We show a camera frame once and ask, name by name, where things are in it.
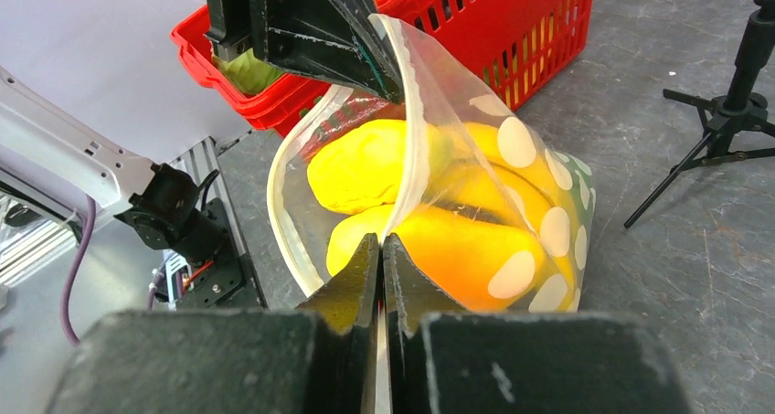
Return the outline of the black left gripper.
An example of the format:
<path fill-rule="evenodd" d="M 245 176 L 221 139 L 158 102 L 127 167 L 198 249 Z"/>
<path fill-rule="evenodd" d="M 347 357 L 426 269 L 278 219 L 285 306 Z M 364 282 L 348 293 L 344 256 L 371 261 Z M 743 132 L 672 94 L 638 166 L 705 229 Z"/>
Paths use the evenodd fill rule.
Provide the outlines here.
<path fill-rule="evenodd" d="M 214 55 L 254 56 L 295 75 L 404 99 L 393 48 L 369 21 L 373 0 L 206 0 Z"/>

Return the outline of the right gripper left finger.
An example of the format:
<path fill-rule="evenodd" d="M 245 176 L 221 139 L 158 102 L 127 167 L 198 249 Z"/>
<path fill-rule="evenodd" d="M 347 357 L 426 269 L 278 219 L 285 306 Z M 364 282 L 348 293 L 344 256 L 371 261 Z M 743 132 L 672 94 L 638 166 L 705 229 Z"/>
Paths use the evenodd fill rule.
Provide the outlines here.
<path fill-rule="evenodd" d="M 124 311 L 68 361 L 49 413 L 372 413 L 377 235 L 295 310 Z"/>

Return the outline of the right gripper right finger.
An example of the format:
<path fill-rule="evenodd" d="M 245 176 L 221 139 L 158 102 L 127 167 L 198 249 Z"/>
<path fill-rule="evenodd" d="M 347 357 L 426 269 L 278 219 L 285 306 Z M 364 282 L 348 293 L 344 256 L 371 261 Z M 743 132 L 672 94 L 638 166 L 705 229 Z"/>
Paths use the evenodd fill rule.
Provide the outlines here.
<path fill-rule="evenodd" d="M 397 236 L 382 266 L 396 413 L 687 413 L 664 344 L 622 313 L 467 313 Z"/>

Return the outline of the yellow orange mango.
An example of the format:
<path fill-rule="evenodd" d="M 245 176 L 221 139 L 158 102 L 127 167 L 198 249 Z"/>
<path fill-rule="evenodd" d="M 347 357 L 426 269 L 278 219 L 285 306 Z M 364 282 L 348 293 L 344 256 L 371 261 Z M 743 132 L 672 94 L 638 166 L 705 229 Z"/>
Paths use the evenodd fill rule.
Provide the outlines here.
<path fill-rule="evenodd" d="M 528 230 L 420 207 L 393 228 L 419 270 L 471 311 L 501 311 L 557 274 L 555 261 Z"/>

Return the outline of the clear dotted zip bag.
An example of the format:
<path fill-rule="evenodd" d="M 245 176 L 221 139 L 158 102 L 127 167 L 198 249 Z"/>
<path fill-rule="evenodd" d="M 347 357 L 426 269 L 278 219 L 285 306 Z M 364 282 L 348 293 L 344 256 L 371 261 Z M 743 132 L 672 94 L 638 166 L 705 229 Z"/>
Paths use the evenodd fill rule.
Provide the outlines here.
<path fill-rule="evenodd" d="M 403 82 L 394 105 L 334 85 L 282 141 L 267 209 L 306 294 L 361 239 L 397 236 L 474 312 L 578 309 L 595 208 L 589 167 L 547 146 L 437 39 L 372 15 Z"/>

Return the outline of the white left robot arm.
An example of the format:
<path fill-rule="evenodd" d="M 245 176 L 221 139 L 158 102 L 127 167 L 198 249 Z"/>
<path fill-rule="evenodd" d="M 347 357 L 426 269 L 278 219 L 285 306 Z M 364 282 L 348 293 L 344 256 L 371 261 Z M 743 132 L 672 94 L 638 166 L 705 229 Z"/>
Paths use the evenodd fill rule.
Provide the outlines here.
<path fill-rule="evenodd" d="M 373 0 L 207 0 L 207 38 L 224 59 L 250 51 L 293 75 L 404 99 L 388 16 Z M 1 74 L 1 143 L 62 176 L 151 249 L 213 260 L 228 233 L 197 206 L 187 173 L 134 154 Z"/>

